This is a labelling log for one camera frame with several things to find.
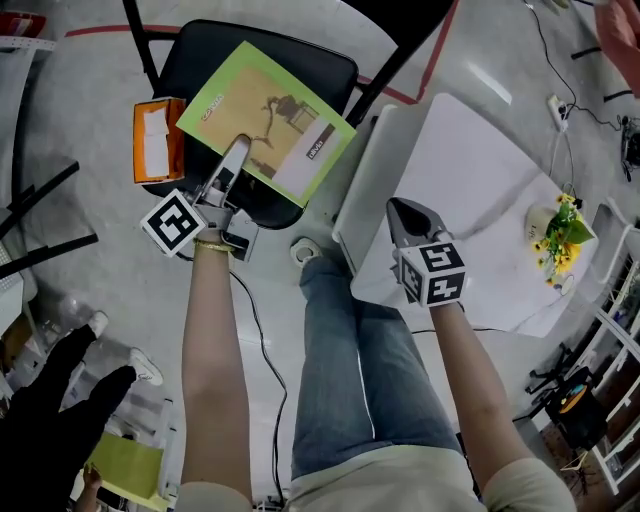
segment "blue jeans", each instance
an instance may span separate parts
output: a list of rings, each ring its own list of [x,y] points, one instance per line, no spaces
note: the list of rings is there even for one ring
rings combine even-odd
[[[326,258],[305,266],[300,287],[307,298],[306,357],[292,478],[391,445],[461,452],[400,314],[355,300]]]

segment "power strip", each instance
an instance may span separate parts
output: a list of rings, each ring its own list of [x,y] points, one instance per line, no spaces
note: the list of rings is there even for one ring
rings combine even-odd
[[[558,131],[560,133],[566,132],[567,128],[569,128],[569,121],[566,118],[568,113],[567,104],[554,94],[547,100],[547,106]]]

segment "white vase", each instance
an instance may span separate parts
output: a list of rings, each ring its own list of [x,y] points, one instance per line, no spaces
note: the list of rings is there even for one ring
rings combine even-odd
[[[529,242],[537,242],[547,236],[549,222],[558,212],[553,208],[534,204],[527,210],[524,223],[524,236]]]

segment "potted plant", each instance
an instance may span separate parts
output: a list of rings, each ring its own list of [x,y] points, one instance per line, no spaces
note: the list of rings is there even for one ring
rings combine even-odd
[[[581,244],[593,238],[578,211],[578,201],[568,194],[558,196],[559,207],[532,206],[527,212],[526,235],[539,255],[538,268],[545,271],[547,284],[567,273],[580,257]]]

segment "sneaker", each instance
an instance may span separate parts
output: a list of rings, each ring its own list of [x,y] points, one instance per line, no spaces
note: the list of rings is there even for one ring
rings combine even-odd
[[[129,353],[129,366],[133,366],[138,376],[138,380],[146,380],[153,386],[160,386],[163,382],[162,373],[142,350],[132,348]]]
[[[87,322],[87,325],[93,331],[93,334],[96,335],[96,339],[98,339],[102,336],[107,325],[109,325],[109,317],[104,313],[104,311],[96,311]]]
[[[289,251],[293,262],[300,268],[304,268],[312,259],[322,256],[322,250],[310,238],[301,238],[291,246]]]

